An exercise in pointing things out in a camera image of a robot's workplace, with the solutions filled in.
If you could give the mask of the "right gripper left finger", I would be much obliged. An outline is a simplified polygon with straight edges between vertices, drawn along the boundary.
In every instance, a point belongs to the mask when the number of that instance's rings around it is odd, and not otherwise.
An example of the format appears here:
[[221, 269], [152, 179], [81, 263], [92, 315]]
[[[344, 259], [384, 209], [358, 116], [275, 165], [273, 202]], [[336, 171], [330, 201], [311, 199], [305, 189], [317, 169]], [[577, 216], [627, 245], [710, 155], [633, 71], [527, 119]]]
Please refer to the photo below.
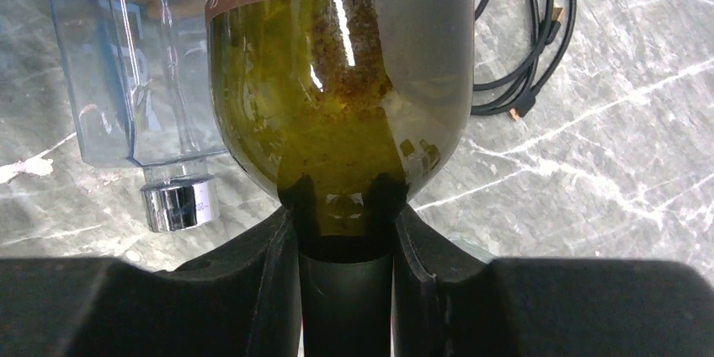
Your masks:
[[4, 356], [294, 356], [296, 237], [285, 210], [173, 271], [117, 258], [5, 258]]

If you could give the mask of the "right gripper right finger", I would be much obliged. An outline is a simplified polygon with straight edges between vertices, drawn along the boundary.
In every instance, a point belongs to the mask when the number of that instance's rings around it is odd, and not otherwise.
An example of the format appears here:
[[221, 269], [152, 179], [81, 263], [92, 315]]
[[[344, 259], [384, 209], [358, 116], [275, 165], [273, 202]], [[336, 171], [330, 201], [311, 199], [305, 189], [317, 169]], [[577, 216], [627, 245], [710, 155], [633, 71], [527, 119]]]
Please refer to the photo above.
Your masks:
[[398, 356], [710, 356], [713, 289], [666, 260], [483, 262], [405, 209], [395, 222]]

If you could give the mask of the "tall blue square bottle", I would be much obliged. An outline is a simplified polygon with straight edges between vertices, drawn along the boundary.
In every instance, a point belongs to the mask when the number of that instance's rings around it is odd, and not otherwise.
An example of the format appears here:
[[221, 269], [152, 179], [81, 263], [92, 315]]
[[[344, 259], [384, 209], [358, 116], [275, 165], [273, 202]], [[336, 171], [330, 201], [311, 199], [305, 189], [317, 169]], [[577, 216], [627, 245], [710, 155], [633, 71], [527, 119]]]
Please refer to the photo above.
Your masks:
[[148, 226], [216, 220], [203, 0], [50, 0], [82, 160], [135, 168]]

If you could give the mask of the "dark wine bottle front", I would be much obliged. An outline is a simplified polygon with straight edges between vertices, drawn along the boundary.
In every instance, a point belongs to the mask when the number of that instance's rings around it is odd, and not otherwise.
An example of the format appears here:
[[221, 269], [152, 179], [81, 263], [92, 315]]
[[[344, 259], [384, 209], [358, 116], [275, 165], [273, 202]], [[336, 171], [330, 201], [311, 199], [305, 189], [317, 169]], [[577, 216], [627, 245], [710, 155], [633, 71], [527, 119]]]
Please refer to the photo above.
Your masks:
[[394, 222], [457, 148], [474, 0], [204, 0], [226, 147], [296, 233], [307, 356], [391, 353]]

